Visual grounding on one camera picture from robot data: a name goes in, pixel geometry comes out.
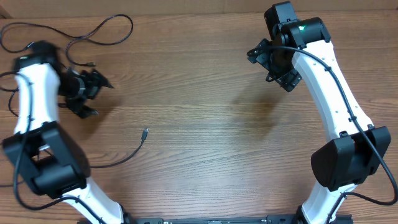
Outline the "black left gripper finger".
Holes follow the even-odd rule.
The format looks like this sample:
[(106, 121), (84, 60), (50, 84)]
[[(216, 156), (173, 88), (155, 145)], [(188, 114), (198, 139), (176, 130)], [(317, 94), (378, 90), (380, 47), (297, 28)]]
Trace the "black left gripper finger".
[(95, 85), (98, 87), (105, 86), (107, 88), (114, 88), (109, 80), (102, 75), (97, 69), (92, 69), (91, 74), (93, 75)]
[(81, 119), (85, 119), (88, 118), (89, 116), (99, 115), (99, 113), (93, 108), (83, 105), (81, 109), (76, 113), (76, 115)]

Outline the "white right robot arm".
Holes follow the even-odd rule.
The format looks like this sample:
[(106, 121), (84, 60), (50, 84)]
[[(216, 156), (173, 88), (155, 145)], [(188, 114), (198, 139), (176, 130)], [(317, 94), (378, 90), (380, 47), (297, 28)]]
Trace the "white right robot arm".
[(305, 82), (322, 118), (326, 144), (311, 157), (316, 182), (293, 215), (279, 223), (351, 223), (336, 213), (349, 195), (379, 167), (391, 142), (386, 127), (376, 128), (353, 96), (336, 61), (331, 36), (317, 17), (266, 18), (270, 33), (247, 53), (267, 71), (267, 81), (292, 91)]

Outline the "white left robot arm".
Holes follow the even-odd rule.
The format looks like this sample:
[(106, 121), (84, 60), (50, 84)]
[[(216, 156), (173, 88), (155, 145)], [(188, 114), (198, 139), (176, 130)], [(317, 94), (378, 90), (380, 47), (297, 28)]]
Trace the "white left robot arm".
[(31, 54), (16, 58), (12, 74), (19, 90), (19, 118), (2, 148), (14, 166), (16, 200), (29, 210), (65, 202), (87, 223), (134, 223), (123, 206), (111, 200), (91, 176), (82, 148), (61, 127), (58, 97), (81, 118), (96, 114), (85, 105), (110, 82), (97, 70), (63, 73), (57, 48), (32, 44)]

